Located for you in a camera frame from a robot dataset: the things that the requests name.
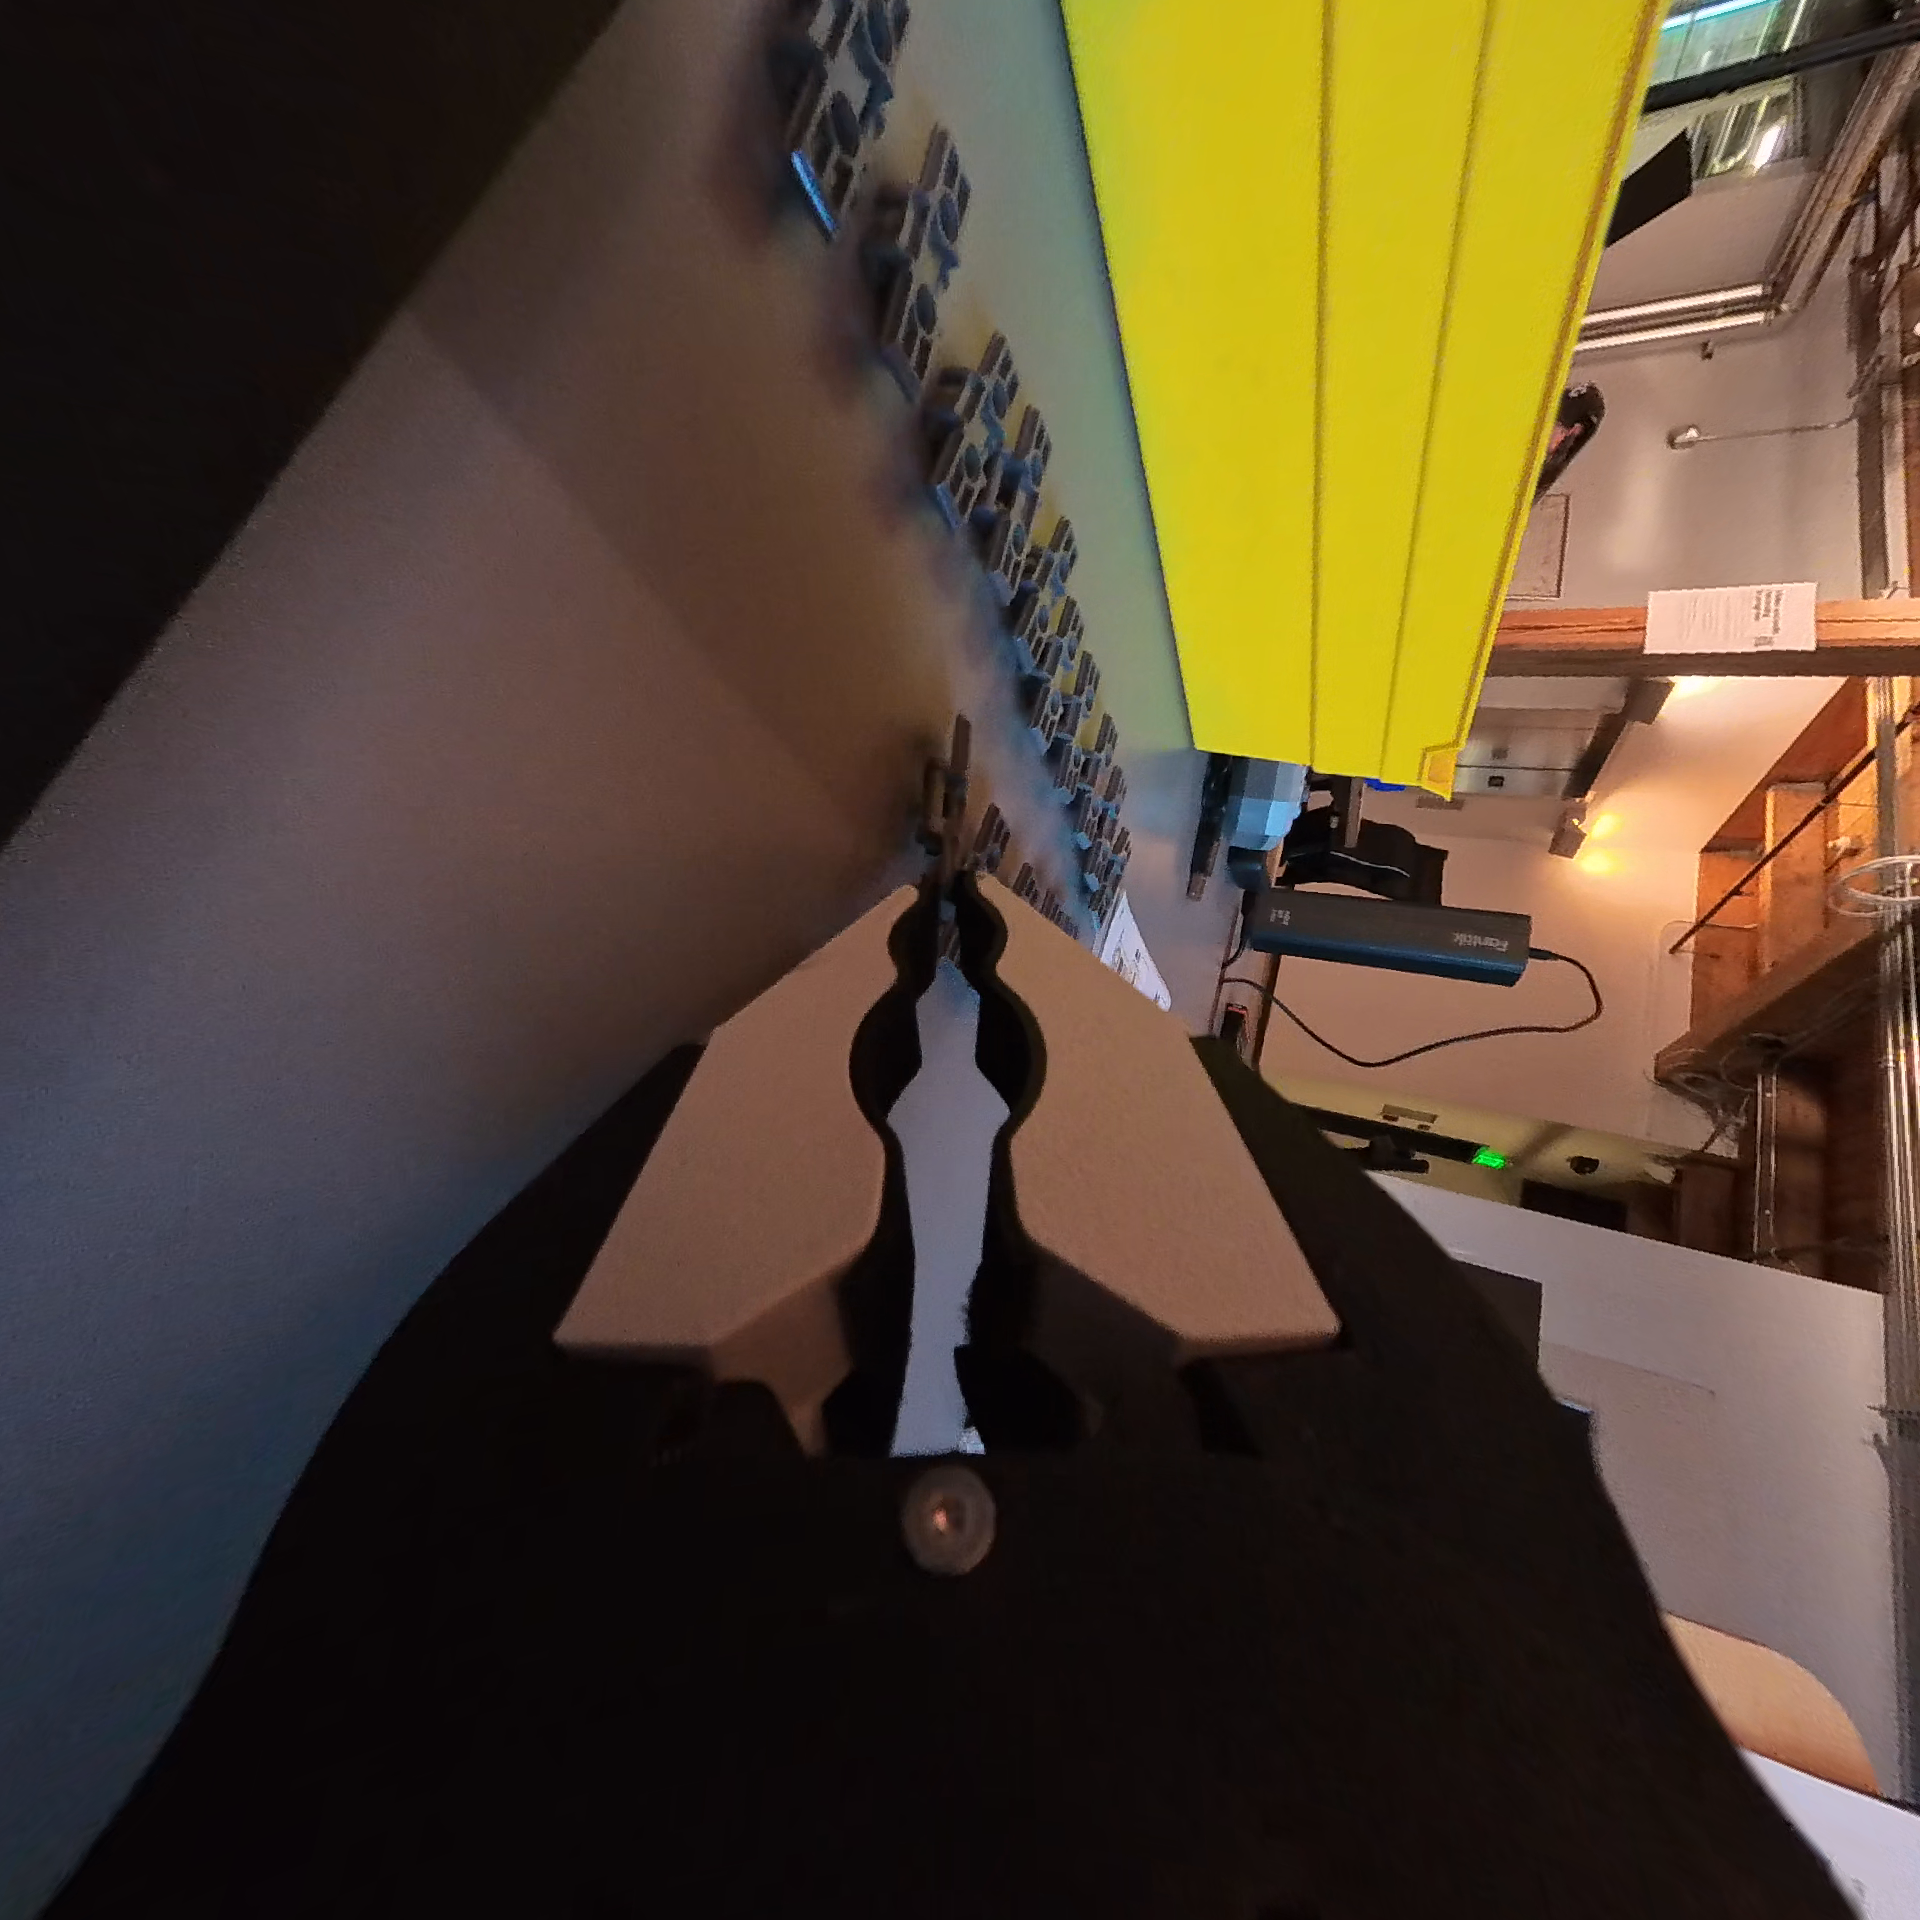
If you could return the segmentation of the rows of grey track links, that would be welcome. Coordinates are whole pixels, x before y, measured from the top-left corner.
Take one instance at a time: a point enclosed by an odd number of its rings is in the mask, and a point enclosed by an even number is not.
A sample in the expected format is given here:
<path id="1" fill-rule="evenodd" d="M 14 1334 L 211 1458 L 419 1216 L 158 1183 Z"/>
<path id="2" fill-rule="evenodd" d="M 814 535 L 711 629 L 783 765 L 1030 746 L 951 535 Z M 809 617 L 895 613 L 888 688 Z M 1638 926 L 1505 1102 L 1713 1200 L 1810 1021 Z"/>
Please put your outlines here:
<path id="1" fill-rule="evenodd" d="M 968 319 L 959 297 L 979 239 L 968 146 L 942 116 L 893 128 L 912 22 L 906 1 L 771 5 L 774 161 L 850 271 L 850 342 L 904 406 L 904 492 L 942 533 L 1040 765 L 1053 822 L 1022 829 L 986 801 L 961 868 L 1097 950 L 1134 852 L 1120 729 L 1080 598 L 1085 546 L 1055 487 L 1053 422 L 1016 342 Z"/>

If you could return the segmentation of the wooden beam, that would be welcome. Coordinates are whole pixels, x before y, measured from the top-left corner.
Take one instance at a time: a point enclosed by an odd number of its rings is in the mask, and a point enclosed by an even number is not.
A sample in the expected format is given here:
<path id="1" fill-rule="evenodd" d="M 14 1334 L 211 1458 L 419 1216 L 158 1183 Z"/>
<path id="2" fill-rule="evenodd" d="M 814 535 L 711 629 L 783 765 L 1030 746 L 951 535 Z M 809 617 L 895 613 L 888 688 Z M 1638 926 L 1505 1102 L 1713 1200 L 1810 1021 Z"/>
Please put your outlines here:
<path id="1" fill-rule="evenodd" d="M 1490 679 L 1914 679 L 1918 600 L 1883 596 L 1816 605 L 1816 649 L 1658 653 L 1643 608 L 1518 608 L 1499 620 Z"/>

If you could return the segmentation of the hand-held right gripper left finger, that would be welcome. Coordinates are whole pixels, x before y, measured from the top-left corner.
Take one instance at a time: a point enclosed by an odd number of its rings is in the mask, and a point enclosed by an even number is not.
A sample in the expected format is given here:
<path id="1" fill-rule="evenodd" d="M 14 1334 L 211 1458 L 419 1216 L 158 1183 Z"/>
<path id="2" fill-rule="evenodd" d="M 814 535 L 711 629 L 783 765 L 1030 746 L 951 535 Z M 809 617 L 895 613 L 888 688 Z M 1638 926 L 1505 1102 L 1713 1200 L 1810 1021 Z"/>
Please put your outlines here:
<path id="1" fill-rule="evenodd" d="M 555 1342 L 761 1385 L 809 1453 L 889 1448 L 915 1241 L 893 1127 L 939 898 L 901 887 L 714 1028 Z"/>

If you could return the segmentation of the yellow plastic bin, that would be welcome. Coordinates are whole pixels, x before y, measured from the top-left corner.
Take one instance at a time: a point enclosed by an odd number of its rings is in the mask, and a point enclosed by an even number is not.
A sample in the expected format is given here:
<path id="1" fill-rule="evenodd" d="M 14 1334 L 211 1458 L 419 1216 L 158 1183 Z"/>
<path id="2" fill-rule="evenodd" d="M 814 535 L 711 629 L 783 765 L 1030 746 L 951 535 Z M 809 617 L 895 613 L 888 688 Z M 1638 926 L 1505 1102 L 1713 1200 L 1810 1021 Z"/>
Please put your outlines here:
<path id="1" fill-rule="evenodd" d="M 1198 749 L 1449 796 L 1665 14 L 1063 5 Z"/>

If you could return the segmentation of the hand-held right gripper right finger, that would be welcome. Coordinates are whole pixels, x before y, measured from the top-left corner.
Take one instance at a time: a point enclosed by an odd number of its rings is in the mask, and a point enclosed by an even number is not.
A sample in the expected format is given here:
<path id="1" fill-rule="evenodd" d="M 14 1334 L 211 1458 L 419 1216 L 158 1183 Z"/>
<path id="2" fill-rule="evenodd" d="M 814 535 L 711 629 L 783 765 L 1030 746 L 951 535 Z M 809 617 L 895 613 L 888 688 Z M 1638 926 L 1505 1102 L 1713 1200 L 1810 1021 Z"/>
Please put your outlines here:
<path id="1" fill-rule="evenodd" d="M 1179 1016 L 993 878 L 951 887 L 1006 1116 L 955 1351 L 993 1453 L 1185 1448 L 1201 1369 L 1328 1352 L 1337 1311 Z"/>

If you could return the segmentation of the grey power adapter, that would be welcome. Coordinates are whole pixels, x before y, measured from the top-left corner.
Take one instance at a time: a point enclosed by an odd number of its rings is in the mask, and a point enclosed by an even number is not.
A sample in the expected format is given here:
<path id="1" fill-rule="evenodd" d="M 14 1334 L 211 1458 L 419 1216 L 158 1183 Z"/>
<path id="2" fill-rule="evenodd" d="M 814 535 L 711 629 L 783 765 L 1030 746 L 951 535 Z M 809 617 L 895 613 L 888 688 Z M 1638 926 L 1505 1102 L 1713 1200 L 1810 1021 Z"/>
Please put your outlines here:
<path id="1" fill-rule="evenodd" d="M 1232 761 L 1227 800 L 1222 815 L 1222 838 L 1232 881 L 1242 892 L 1269 885 L 1273 854 L 1306 808 L 1312 767 L 1298 761 L 1243 759 Z"/>

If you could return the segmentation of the black power bank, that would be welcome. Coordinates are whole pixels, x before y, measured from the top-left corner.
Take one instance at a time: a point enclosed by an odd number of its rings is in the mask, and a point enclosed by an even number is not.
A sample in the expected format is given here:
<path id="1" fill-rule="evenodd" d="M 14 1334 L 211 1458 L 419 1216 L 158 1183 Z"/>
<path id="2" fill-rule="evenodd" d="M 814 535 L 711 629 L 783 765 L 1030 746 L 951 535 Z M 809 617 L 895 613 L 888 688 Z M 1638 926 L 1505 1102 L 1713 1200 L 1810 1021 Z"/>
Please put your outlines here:
<path id="1" fill-rule="evenodd" d="M 1521 914 L 1306 887 L 1248 894 L 1242 933 L 1261 952 L 1496 986 L 1518 984 L 1531 960 Z"/>

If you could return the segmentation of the printed instruction booklet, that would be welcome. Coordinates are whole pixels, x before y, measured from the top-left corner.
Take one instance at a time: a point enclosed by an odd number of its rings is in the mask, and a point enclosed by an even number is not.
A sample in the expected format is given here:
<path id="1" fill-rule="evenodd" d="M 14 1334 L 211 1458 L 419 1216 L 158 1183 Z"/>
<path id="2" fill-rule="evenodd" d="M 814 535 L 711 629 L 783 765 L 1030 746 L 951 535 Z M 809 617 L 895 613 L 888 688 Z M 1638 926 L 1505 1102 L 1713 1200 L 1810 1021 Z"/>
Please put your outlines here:
<path id="1" fill-rule="evenodd" d="M 1145 937 L 1125 892 L 1118 892 L 1117 901 L 1112 903 L 1112 911 L 1103 924 L 1095 956 L 1127 984 L 1155 1001 L 1165 1013 L 1170 1013 L 1170 986 L 1145 946 Z"/>

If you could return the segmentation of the grey track link piece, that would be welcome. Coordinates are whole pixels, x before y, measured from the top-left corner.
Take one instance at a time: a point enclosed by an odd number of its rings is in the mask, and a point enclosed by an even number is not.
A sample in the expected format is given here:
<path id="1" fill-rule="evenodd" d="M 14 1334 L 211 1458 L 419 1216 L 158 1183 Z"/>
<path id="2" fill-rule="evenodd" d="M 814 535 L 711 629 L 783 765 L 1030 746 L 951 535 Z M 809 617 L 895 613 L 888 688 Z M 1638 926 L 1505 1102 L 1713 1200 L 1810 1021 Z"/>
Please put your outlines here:
<path id="1" fill-rule="evenodd" d="M 923 852 L 922 892 L 947 910 L 954 878 L 962 863 L 962 837 L 970 812 L 971 722 L 965 710 L 951 720 L 947 746 L 923 761 L 919 848 Z"/>

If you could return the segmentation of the white paper notice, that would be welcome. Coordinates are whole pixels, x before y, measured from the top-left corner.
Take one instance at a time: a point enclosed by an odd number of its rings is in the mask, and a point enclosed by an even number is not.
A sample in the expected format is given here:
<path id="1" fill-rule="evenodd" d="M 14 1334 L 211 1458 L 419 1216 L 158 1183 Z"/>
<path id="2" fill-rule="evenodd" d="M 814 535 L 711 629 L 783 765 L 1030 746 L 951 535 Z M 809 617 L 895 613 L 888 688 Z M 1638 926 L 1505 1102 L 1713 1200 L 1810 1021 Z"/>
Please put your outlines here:
<path id="1" fill-rule="evenodd" d="M 1649 656 L 1787 656 L 1818 649 L 1818 585 L 1757 582 L 1649 593 Z"/>

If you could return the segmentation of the grey desk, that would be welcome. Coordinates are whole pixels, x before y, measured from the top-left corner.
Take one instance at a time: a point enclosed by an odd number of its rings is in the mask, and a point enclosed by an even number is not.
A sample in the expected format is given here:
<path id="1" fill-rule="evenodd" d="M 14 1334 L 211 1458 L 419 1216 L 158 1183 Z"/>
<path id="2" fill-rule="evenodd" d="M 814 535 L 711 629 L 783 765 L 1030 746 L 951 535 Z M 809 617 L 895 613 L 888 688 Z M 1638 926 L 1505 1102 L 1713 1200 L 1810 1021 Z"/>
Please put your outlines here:
<path id="1" fill-rule="evenodd" d="M 6 1914 L 171 1730 L 377 1336 L 1032 752 L 747 5 L 626 5 L 6 854 Z"/>

